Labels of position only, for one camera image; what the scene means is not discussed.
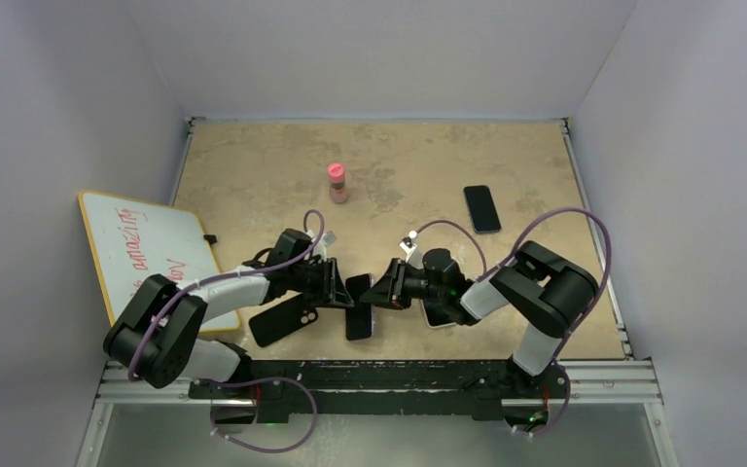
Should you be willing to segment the black phone case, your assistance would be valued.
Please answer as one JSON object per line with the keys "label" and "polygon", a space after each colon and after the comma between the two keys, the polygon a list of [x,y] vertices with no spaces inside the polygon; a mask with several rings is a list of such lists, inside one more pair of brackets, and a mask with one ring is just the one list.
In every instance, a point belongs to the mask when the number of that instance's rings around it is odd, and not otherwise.
{"label": "black phone case", "polygon": [[280,302],[248,321],[249,329],[259,347],[268,347],[314,323],[317,309],[303,295]]}

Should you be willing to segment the purple edged smartphone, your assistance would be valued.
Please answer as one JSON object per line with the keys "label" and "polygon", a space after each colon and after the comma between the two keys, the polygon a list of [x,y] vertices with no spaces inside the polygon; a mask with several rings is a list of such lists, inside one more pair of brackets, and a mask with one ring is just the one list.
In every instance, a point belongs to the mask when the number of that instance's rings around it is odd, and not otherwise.
{"label": "purple edged smartphone", "polygon": [[373,277],[369,273],[351,276],[345,281],[345,287],[354,301],[354,307],[345,311],[345,338],[348,341],[367,340],[374,334],[372,305],[361,301],[372,285]]}

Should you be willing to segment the black smartphone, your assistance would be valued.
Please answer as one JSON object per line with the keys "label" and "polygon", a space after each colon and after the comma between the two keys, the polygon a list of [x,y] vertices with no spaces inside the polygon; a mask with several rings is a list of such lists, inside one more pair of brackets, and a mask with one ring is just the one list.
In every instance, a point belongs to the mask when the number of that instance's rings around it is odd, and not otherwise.
{"label": "black smartphone", "polygon": [[494,234],[501,231],[502,224],[488,186],[466,186],[463,195],[476,233]]}

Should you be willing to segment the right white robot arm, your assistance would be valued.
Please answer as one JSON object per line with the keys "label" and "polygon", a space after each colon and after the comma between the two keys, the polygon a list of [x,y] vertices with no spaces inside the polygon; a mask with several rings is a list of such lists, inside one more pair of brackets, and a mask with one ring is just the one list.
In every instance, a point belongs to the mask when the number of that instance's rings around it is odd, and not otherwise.
{"label": "right white robot arm", "polygon": [[361,295],[361,302],[405,309],[420,300],[463,326],[473,326],[507,305],[513,307],[528,325],[508,361],[507,382],[514,393],[529,396],[544,385],[545,370],[598,291],[599,284],[588,271],[537,242],[526,241],[509,264],[483,280],[467,278],[444,248],[423,253],[417,267],[394,258]]}

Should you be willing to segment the beige cased smartphone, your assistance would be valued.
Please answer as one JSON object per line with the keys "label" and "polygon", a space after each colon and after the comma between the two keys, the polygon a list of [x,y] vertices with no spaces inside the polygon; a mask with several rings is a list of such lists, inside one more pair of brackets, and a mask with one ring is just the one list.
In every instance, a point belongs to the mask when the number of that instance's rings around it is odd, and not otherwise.
{"label": "beige cased smartphone", "polygon": [[451,318],[449,306],[445,302],[423,300],[421,304],[427,325],[431,329],[454,326],[456,322]]}

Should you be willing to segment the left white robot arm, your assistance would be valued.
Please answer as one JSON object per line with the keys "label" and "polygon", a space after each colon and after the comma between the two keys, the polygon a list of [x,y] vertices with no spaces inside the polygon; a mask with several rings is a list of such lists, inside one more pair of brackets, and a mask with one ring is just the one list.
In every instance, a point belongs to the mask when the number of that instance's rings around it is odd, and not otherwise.
{"label": "left white robot arm", "polygon": [[279,302],[294,323],[322,307],[351,309],[355,303],[312,231],[285,230],[264,260],[197,281],[147,277],[103,342],[104,352],[134,379],[163,388],[179,377],[213,380],[226,397],[250,388],[246,352],[235,344],[199,338],[201,327],[240,308]]}

